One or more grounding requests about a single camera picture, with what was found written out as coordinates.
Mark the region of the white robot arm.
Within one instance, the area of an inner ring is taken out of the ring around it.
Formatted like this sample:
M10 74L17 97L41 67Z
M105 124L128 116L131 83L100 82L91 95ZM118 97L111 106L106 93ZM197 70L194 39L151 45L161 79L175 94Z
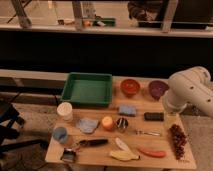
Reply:
M169 89L162 97L167 113L180 113L191 103L213 118L213 90L208 87L211 75L204 67L192 67L172 74Z

